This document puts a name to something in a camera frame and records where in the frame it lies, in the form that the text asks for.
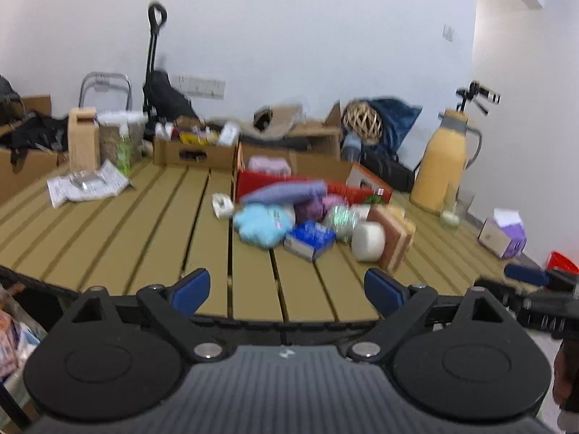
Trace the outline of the person's right hand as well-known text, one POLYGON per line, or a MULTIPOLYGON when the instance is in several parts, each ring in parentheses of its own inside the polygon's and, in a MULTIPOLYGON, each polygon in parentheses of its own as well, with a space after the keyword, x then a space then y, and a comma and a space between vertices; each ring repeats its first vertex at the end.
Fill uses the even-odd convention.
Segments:
POLYGON ((563 340, 554 359, 554 402, 567 412, 578 412, 578 341, 563 340))

